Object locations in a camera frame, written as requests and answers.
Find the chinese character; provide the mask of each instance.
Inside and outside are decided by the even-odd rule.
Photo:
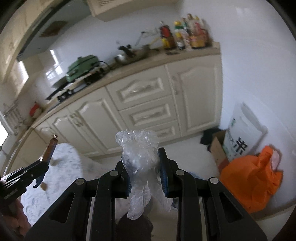
[[[238,140],[236,141],[236,144],[233,147],[234,148],[237,147],[235,151],[239,152],[240,155],[242,155],[242,153],[246,150],[248,145],[245,144],[245,142],[239,137]]]

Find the human hand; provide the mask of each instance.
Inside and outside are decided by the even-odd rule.
[[[21,204],[21,202],[18,199],[15,201],[15,205],[17,210],[16,216],[15,217],[4,216],[3,218],[9,227],[11,227],[12,229],[18,228],[20,234],[22,236],[25,236],[25,234],[31,228],[31,225],[28,221],[27,216],[24,214],[24,211],[22,210],[24,206]]]

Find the crumpled plastic wrap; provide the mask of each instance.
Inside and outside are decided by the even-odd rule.
[[[151,196],[166,211],[171,210],[173,199],[165,197],[160,182],[160,159],[157,153],[159,138],[154,131],[119,131],[116,142],[123,147],[122,163],[131,180],[128,218],[139,218]]]

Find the cardboard box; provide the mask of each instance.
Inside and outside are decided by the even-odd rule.
[[[210,147],[210,151],[215,159],[219,172],[229,164],[229,160],[222,148],[225,131],[219,131],[213,134],[213,141]]]

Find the dish rack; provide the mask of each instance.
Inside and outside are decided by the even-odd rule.
[[[19,134],[20,128],[25,125],[25,119],[18,109],[18,100],[14,101],[11,106],[3,104],[3,117],[15,136]]]

